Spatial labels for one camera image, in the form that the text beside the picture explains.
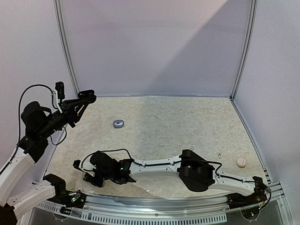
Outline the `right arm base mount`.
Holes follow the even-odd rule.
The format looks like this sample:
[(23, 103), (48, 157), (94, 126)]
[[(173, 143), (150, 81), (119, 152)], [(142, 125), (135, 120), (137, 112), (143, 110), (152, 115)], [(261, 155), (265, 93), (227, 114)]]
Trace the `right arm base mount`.
[(255, 189), (254, 192), (250, 195), (232, 193), (232, 194), (228, 194), (226, 197), (230, 209), (246, 207), (246, 206), (262, 203), (267, 200), (265, 190), (261, 188)]

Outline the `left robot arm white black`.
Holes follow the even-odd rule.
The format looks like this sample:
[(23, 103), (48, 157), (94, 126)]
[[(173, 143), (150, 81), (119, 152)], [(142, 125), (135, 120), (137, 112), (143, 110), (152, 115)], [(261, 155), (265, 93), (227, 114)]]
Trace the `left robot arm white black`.
[(66, 182), (54, 174), (44, 176), (39, 183), (18, 195), (11, 195), (11, 192), (25, 172), (42, 157), (49, 144), (48, 138), (67, 124), (75, 127), (84, 110), (95, 100), (94, 95), (65, 100), (58, 103), (58, 110), (55, 112), (41, 107), (37, 101), (24, 108), (21, 119), (25, 124), (25, 136), (18, 142), (16, 152), (0, 171), (2, 225), (17, 224), (25, 213), (45, 200), (64, 205), (66, 208), (84, 207), (86, 194), (80, 190), (68, 191)]

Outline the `black oval charging case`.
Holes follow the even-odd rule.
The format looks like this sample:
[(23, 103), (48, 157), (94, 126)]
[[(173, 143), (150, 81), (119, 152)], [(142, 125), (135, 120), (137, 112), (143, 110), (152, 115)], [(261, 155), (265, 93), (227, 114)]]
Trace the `black oval charging case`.
[(92, 104), (96, 101), (97, 96), (95, 95), (94, 90), (83, 90), (77, 94), (80, 100), (86, 100), (89, 104)]

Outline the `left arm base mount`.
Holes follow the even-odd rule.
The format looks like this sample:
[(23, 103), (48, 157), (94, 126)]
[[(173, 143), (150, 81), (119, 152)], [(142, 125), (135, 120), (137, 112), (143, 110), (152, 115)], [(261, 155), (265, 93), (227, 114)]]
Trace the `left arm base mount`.
[(87, 195), (81, 190), (75, 192), (66, 190), (64, 194), (52, 197), (48, 201), (64, 205), (66, 208), (83, 209)]

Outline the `purple earbud charging case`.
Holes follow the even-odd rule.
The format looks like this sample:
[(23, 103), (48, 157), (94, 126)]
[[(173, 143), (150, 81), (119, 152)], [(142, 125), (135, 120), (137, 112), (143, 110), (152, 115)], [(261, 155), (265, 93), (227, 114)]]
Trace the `purple earbud charging case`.
[(113, 127), (114, 128), (122, 128), (122, 127), (124, 127), (124, 125), (125, 125), (125, 123), (124, 123), (123, 120), (115, 120), (113, 122)]

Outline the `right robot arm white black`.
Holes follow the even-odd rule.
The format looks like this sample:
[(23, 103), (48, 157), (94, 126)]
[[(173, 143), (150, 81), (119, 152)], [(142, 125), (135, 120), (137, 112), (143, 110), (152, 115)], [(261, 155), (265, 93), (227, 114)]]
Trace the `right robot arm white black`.
[(96, 187), (103, 187), (110, 180), (118, 185), (138, 181), (175, 177), (192, 192), (217, 189), (241, 194), (246, 204), (253, 204), (270, 188), (261, 177), (241, 177), (220, 170), (219, 162), (207, 161), (195, 152), (186, 149), (180, 155), (161, 160), (116, 160), (108, 151), (96, 151), (79, 162), (78, 169), (85, 173), (84, 180)]

